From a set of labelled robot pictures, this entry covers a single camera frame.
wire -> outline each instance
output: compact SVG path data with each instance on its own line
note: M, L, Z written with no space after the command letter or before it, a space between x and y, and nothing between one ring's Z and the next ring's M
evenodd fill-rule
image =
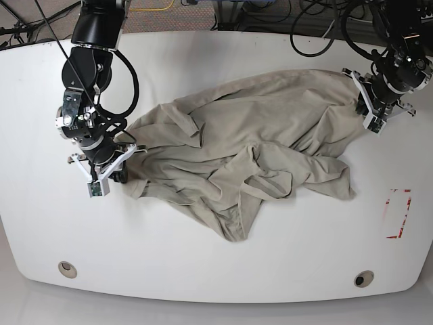
M66 12L63 16L57 17L55 20L53 20L52 22L50 22L50 24L53 24L54 22L57 22L58 20L67 17L67 16L68 16L68 15L69 15L69 14L70 14L74 9L75 9L75 7L74 7L74 8L71 8L71 9L68 10L68 12ZM38 29L38 31L37 31L37 33L36 33L36 36L35 36L35 39L34 39L34 42L35 42L35 43L36 43L36 41L37 41L37 39L38 39L39 33L41 32L41 30L42 30L44 27L45 27L45 25L41 26L41 27Z
M363 19L358 19L358 18L353 18L353 17L349 17L350 20L354 20L355 22L367 22L369 24L373 24L373 22L371 20L363 20Z
M387 47L381 54L379 54L377 57L376 57L376 59L374 59L373 60L373 62L371 63L371 66L370 66L370 70L371 70L371 73L373 74L373 75L375 75L375 76L377 76L377 74L374 72L374 69L373 69L373 67L375 66L375 64L376 64L376 62L378 61L378 60L380 60L383 56L384 56L384 54L386 54L386 52L388 52L389 51L389 47Z
M268 7L271 7L275 3L275 1L266 2L266 4L264 6L256 5L254 2L251 2L251 1L247 1L247 3L248 3L248 5L250 5L251 7L255 8L257 10L262 10L262 9L266 9Z
M322 39L324 39L326 37L326 35L331 31L332 27L334 26L334 23L336 21L332 20L330 26L328 27L328 29L325 31L325 34L322 35Z
M165 7L165 8L137 8L137 9L130 9L130 12L163 12L164 10L170 9L173 4L175 3L175 0L172 0L171 3Z
M299 0L299 8L300 8L300 9L304 9L304 7L302 6L303 1L304 1L304 0ZM307 12L305 12L305 13L306 13L307 15L310 15L310 16L316 16L316 15L319 15L319 14L323 13L327 8L328 8L328 7L327 7L326 5L323 4L322 9L319 10L318 12L310 13L310 12L307 11Z
M216 14L214 14L214 18L215 18L215 23L213 24L212 27L210 27L210 30L216 30L217 29L218 20L217 20L217 15Z
M314 0L302 0L302 1L305 1L308 3L314 3ZM350 0L344 0L343 2L336 3L337 9L338 10L345 9L349 1ZM326 1L325 3L320 2L317 5L321 5L322 7L325 7L327 9L332 9L332 4L328 3L328 1ZM300 9L304 9L303 6L301 5L301 2L299 3L299 7L300 7ZM314 16L316 13L310 13L307 11L306 14L310 15L310 16Z
M365 51L364 49L361 49L358 45L353 43L352 39L350 38L349 34L347 33L346 25L347 25L347 19L350 15L350 13L360 5L364 4L364 0L353 0L348 5L346 10L344 10L344 13L341 17L341 33L343 34L344 40L347 42L347 44L360 56L363 56L367 60L373 61L373 56Z
M134 97L133 97L133 102L131 103L129 108L127 110L125 110L123 113L114 114L114 113L111 113L108 111L106 111L106 112L109 113L108 114L109 117L125 118L125 117L131 115L131 113L137 107L138 98L140 95L140 87L139 87L139 83L138 83L138 76L137 76L137 73L135 72L135 70L133 68L133 65L128 61L128 59L125 58L125 56L119 50L115 51L114 54L124 63L125 66L127 66L129 72L131 73L131 76L133 78Z
M28 25L30 25L30 24L34 24L35 22L42 22L43 21L43 19L38 19L38 20L33 20L32 22L23 22L23 23L21 23L21 22L18 22L18 26L19 27L21 27L21 26L28 26Z
M262 20L260 18L251 16L251 15L248 15L248 17L251 17L252 19L258 20L259 22L270 22L270 23L283 22L284 20L289 18L290 14L292 13L292 3L290 2L290 0L288 0L288 3L289 3L289 12L287 13L287 15L283 19L280 19L280 20Z
M319 52L317 52L317 53L309 54L309 53L301 52L301 51L300 51L300 50L295 46L295 43L294 43L294 40L293 40L293 34L294 34L294 30L295 30L296 23L299 21L299 19L302 17L302 15L306 13L306 11L307 11L308 9L310 9L312 6L318 4L320 1L322 1L322 0L314 0L310 5L306 6L306 7L305 7L305 8L304 8L300 13L299 13L298 17L296 17L295 21L293 21L292 29L291 29L291 31L290 31L290 44L292 44L292 47L293 47L294 51L295 51L297 54L300 54L300 55L305 56L305 57L307 57L307 58L315 58L315 57L317 57L317 56L321 56L322 54L324 54L327 50L330 49L330 47L332 46L332 43L335 41L335 39L336 39L336 37L337 37L338 24L335 24L335 28L334 28L334 30L333 30L333 32L332 32L332 37L329 39L329 43L328 43L328 44L325 46L325 48L322 49L321 51L319 51ZM337 21L338 21L338 18L339 18L339 15L338 15L338 9L337 9L337 3L336 3L336 0L331 0L331 2L332 2L332 7L333 7L333 9L334 9L334 20L337 22Z

black cable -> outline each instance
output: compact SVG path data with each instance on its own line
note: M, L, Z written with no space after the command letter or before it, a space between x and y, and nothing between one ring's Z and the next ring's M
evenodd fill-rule
M15 39L18 41L19 44L24 44L24 39L22 39L20 34L15 34Z
M266 2L266 4L264 6L257 5L252 1L247 1L247 3L248 3L248 5L250 5L251 7L255 8L257 10L263 10L263 9L268 8L268 7L271 7L275 3L275 1Z
M48 23L48 20L47 20L47 18L45 17L45 14L43 13L43 10L42 10L41 6L39 5L38 0L34 0L34 2L36 3L36 6L38 7L39 13L42 15L42 18L44 19L45 23L47 24L48 29L50 30L51 34L53 35L53 37L54 37L56 43L59 45L59 48L60 48L60 50L62 51L64 57L66 58L66 61L69 63L69 65L70 65L72 71L74 72L76 78L78 79L79 83L81 84L81 87L83 88L83 91L85 92L87 98L89 99L90 103L93 104L93 107L95 108L96 113L98 113L98 115L100 115L100 117L102 118L102 120L103 120L105 123L108 123L108 124L110 124L111 126L113 126L114 128L118 129L120 132L125 133L126 135L128 135L128 136L133 140L133 143L137 143L137 140L136 140L136 139L135 139L135 138L134 138L134 137L133 137L129 132L127 132L125 129L121 129L121 128L119 128L119 127L117 127L117 126L115 125L115 123L119 123L119 122L116 122L116 121L112 122L112 121L110 121L110 120L109 120L109 119L104 115L103 111L104 111L104 112L107 112L107 111L104 110L100 104L95 105L95 104L93 103L93 100L92 100L92 98L91 98L89 92L87 91L86 87L84 86L83 80L80 78L80 75L79 75L78 72L76 71L76 69L75 69L75 67L74 67L74 64L72 64L72 62L70 61L68 55L66 54L64 48L62 47L62 44L60 44L60 41L59 41L58 37L55 35L54 30L52 29L51 25ZM131 64L128 62L128 60L125 60L125 61L124 61L125 64L126 64L126 62L129 64L129 66L131 66Z
M69 14L70 14L74 9L75 9L75 8L71 8L68 12L66 12L66 14L65 14L64 16L57 17L55 20L53 20L52 22L50 22L50 24L53 24L54 22L57 22L58 20L67 17L67 16L68 16L68 15L69 15ZM35 43L36 43L36 41L38 40L39 33L40 33L41 30L44 28L44 26L45 26L45 25L41 26L41 27L38 29L37 34L36 34L35 39L34 39L34 42L35 42Z
M332 7L333 7L333 9L334 9L334 26L335 26L335 28L334 28L334 30L332 31L332 36L331 36L331 38L329 39L329 43L328 43L328 44L325 46L325 48L322 49L321 51L319 51L319 52L317 52L317 53L312 53L312 54L301 52L301 51L300 51L300 50L295 46L295 43L294 43L294 40L293 40L293 34L294 34L294 30L295 30L296 23L299 21L299 19L302 17L303 14L305 14L305 12L306 12L308 9L310 9L312 6L318 4L320 1L322 1L322 0L314 0L314 2L313 2L312 4L306 6L306 7L305 7L305 8L304 8L300 13L299 13L298 17L296 17L295 21L294 21L293 24L292 24L292 29L291 29L291 31L290 31L290 44L292 44L293 49L295 50L295 52L296 52L297 54L300 54L300 55L305 56L305 57L307 57L307 58L315 58L315 57L317 57L317 56L321 56L322 54L324 54L327 50L330 49L330 47L332 46L332 43L335 41L335 39L336 39L336 37L337 37L337 31L338 31L338 18L339 18L339 17L338 17L338 10L337 10L337 3L336 3L336 0L331 0L331 2L332 2Z
M301 5L301 3L302 3L301 1L309 2L309 3L313 2L313 0L299 0L299 7L301 9L304 9L303 6ZM337 3L337 9L338 9L338 11L340 11L340 15L341 15L341 12L346 9L346 7L347 7L347 5L348 5L349 2L350 1L343 1L343 2ZM326 3L318 3L317 5L321 5L322 6L322 10L321 11L319 11L317 13L306 12L305 14L310 15L310 16L315 16L317 14L323 13L323 11L325 9L332 9L332 5L330 5L328 2L326 2ZM355 18L355 19L364 19L366 13L367 12L365 11L365 6L362 5L362 14L361 14L361 17L355 17L355 16L352 16L352 15L350 15L349 17Z
M32 22L19 23L19 27L28 26L30 24L34 24L35 22L43 22L43 19L33 20Z
M131 103L129 108L127 110L125 110L123 113L120 113L120 114L110 113L113 117L125 118L125 117L131 115L131 113L137 107L138 98L140 95L140 87L139 87L139 83L138 83L138 76L137 76L137 73L135 72L133 65L128 61L128 59L119 50L115 51L114 54L120 59L120 61L122 61L124 63L125 66L127 66L128 70L131 73L131 76L133 78L133 87L134 87L133 102Z
M308 1L308 0L299 0L299 8L300 8L300 9L304 9L304 6L302 5L303 1L306 1L306 2L309 2L309 3L312 2L312 1ZM325 4L323 4L323 5L322 5L322 9L319 10L318 12L310 13L310 12L307 11L307 12L305 12L305 13L306 13L307 15L310 15L310 16L316 16L316 15L322 14L326 9L328 9L328 7L327 7Z
M373 67L375 66L375 64L376 64L376 62L378 61L378 60L380 60L383 56L384 56L384 54L386 54L386 52L388 52L389 51L389 47L387 47L381 54L379 54L378 56L376 56L376 58L373 60L373 62L371 63L371 66L370 66L370 70L371 70L371 73L374 75L374 76L377 76L377 74L374 72L374 69L373 69Z
M364 0L353 0L348 5L346 10L344 10L344 13L341 17L341 33L343 34L344 40L347 42L347 44L360 56L363 56L367 60L373 61L373 56L365 51L364 49L361 49L358 45L353 43L352 39L350 38L349 34L347 33L346 25L347 25L347 19L350 15L350 13L360 5L364 4Z
M125 118L119 120L119 128L125 129L128 125L128 121ZM111 132L108 132L109 137L114 137L117 133L119 133L118 129L114 129Z
M212 27L210 27L210 30L216 30L217 29L218 20L217 20L216 14L214 14L214 19L215 19L215 23L213 24Z
M13 35L11 35L11 37L9 38L9 40L7 41L9 43L9 46L12 46L11 42L12 42L12 37Z
M289 3L289 12L287 13L287 15L283 19L280 19L280 20L263 20L263 19L260 19L260 18L254 17L254 16L250 16L250 15L248 15L248 17L251 17L252 19L258 20L259 22L270 22L272 24L276 23L276 22L283 22L284 20L289 18L290 14L292 13L292 3L290 2L290 0L288 0L288 3Z

metal bracket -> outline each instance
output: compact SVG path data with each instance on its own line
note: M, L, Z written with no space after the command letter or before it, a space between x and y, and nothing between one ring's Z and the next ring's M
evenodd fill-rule
M86 168L81 163L81 156L79 154L73 154L70 158L76 163L78 168L84 174L87 179L87 189L89 191L90 197L94 196L105 196L110 193L110 186L108 184L108 178L113 172L117 171L119 166L128 158L130 158L134 152L137 151L136 144L130 144L125 153L121 154L117 159L109 164L104 171L98 174L97 181L93 181L92 176L86 170Z
M413 109L413 106L411 104L404 104L400 100L397 101L397 104L392 107L392 113L385 115L383 118L379 118L377 116L378 111L373 107L373 103L371 103L371 99L368 95L368 92L366 88L364 87L363 82L361 81L361 75L357 71L350 71L348 69L343 69L343 73L347 76L351 77L357 88L359 89L361 95L363 96L363 99L365 101L365 105L368 109L368 113L365 116L363 126L365 129L370 129L370 125L372 123L375 123L378 126L378 132L376 132L377 135L380 135L382 131L384 130L387 121L390 118L393 118L403 112L408 112L411 116L415 116L416 111Z
M81 93L77 91L66 90L63 95L62 106L62 122L56 120L56 126L71 127L74 124L75 118L78 116L78 109L81 103Z

black cylinder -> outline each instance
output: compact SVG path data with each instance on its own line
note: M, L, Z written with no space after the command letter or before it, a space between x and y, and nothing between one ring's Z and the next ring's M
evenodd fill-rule
M115 49L124 14L123 9L115 7L83 6L71 42Z
M371 83L371 90L374 96L384 104L392 104L402 96L399 93L393 92L386 84L382 74L379 74Z
M81 142L80 147L86 157L95 165L105 163L113 157L116 146L111 137L105 136L104 139L95 146L97 142L89 144L89 142Z

crumpled fabric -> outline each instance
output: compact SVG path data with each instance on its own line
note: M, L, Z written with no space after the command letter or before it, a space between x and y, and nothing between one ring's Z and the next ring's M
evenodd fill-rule
M298 186L351 199L349 167L336 157L363 130L358 94L342 74L287 70L160 104L129 128L148 152L128 159L124 189L232 242L248 237L262 201Z

